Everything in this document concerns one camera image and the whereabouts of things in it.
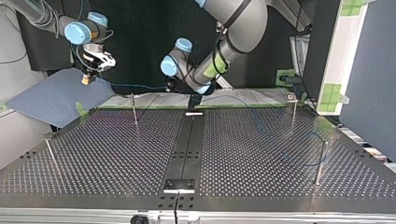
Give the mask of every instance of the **blue joint cap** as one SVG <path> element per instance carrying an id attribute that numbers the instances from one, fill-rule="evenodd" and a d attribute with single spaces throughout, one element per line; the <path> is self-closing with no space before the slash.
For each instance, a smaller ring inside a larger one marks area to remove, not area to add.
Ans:
<path id="1" fill-rule="evenodd" d="M 209 90 L 209 88 L 210 88 L 210 82 L 206 83 L 206 85 L 203 86 L 201 89 L 195 90 L 195 91 L 198 92 L 199 94 L 203 95 L 203 94 L 205 94 L 205 92 L 207 92 L 207 90 Z"/>
<path id="2" fill-rule="evenodd" d="M 98 24 L 100 24 L 100 25 L 103 25 L 103 26 L 105 26 L 105 27 L 107 27 L 107 25 L 108 25 L 108 19 L 107 19 L 107 17 L 104 16 L 104 15 L 102 15 L 102 14 L 99 14 L 99 13 L 97 13 L 97 12 L 90 12 L 90 13 L 88 14 L 88 20 L 89 20 L 89 21 L 96 22 L 96 23 L 98 23 Z"/>
<path id="3" fill-rule="evenodd" d="M 161 62 L 161 70 L 166 76 L 174 77 L 177 74 L 178 68 L 175 60 L 170 56 L 165 56 Z"/>
<path id="4" fill-rule="evenodd" d="M 199 5 L 200 7 L 204 7 L 204 6 L 205 6 L 205 3 L 206 3 L 206 0 L 195 0 L 195 2 L 198 3 L 198 5 Z"/>
<path id="5" fill-rule="evenodd" d="M 83 45 L 91 42 L 91 30 L 79 21 L 70 22 L 64 28 L 64 36 L 74 45 Z"/>
<path id="6" fill-rule="evenodd" d="M 175 47 L 188 53 L 191 53 L 192 51 L 192 43 L 186 38 L 179 38 L 175 44 Z"/>

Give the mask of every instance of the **table surface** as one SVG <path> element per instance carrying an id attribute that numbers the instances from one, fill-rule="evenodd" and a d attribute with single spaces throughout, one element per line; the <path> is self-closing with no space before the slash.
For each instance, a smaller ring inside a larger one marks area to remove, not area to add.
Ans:
<path id="1" fill-rule="evenodd" d="M 0 171 L 0 207 L 396 213 L 396 175 L 293 108 L 96 110 Z M 323 141 L 320 184 L 313 184 Z M 193 179 L 193 194 L 164 194 Z"/>

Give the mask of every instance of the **white wall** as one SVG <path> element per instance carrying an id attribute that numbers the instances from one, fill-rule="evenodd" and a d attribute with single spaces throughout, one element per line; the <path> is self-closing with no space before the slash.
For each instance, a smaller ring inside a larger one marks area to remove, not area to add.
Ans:
<path id="1" fill-rule="evenodd" d="M 18 26 L 15 15 L 8 16 Z M 0 102 L 10 99 L 44 79 L 45 74 L 30 70 L 28 58 L 17 63 L 1 64 L 19 59 L 26 49 L 18 33 L 0 12 Z M 12 110 L 0 111 L 0 169 L 42 141 L 50 126 Z"/>

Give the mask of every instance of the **metal rod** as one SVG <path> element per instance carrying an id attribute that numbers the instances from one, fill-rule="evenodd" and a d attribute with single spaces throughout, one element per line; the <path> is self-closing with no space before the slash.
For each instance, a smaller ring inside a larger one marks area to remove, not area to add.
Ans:
<path id="1" fill-rule="evenodd" d="M 53 160 L 55 160 L 55 155 L 53 154 L 53 152 L 52 152 L 52 147 L 50 146 L 50 140 L 47 140 L 47 139 L 46 139 L 46 144 L 47 144 L 47 147 L 48 147 L 48 149 L 49 149 L 49 154 L 50 154 L 50 156 L 52 157 Z"/>
<path id="2" fill-rule="evenodd" d="M 296 102 L 294 103 L 293 120 L 296 119 L 297 103 L 298 103 L 298 101 L 296 101 Z"/>
<path id="3" fill-rule="evenodd" d="M 328 145 L 329 145 L 329 142 L 324 142 L 323 146 L 322 146 L 322 150 L 320 153 L 320 159 L 319 159 L 319 163 L 318 163 L 318 171 L 317 171 L 317 175 L 315 176 L 315 185 L 319 185 L 320 176 L 321 176 L 321 172 L 323 169 L 323 161 L 327 155 Z"/>
<path id="4" fill-rule="evenodd" d="M 137 124 L 136 106 L 134 103 L 134 94 L 131 93 L 132 107 L 134 109 L 134 124 Z"/>

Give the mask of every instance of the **metal strip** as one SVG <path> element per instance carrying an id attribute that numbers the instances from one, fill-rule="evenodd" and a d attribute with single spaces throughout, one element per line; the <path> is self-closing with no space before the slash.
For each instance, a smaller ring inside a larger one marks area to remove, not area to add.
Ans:
<path id="1" fill-rule="evenodd" d="M 195 180 L 194 194 L 180 194 L 177 209 L 184 211 L 194 210 L 194 203 L 199 198 L 199 179 L 204 144 L 205 113 L 203 116 L 193 117 L 190 143 L 187 150 L 182 179 Z"/>
<path id="2" fill-rule="evenodd" d="M 168 179 L 180 179 L 182 177 L 186 150 L 191 137 L 192 120 L 193 117 L 184 117 L 179 136 L 166 169 L 163 186 Z"/>

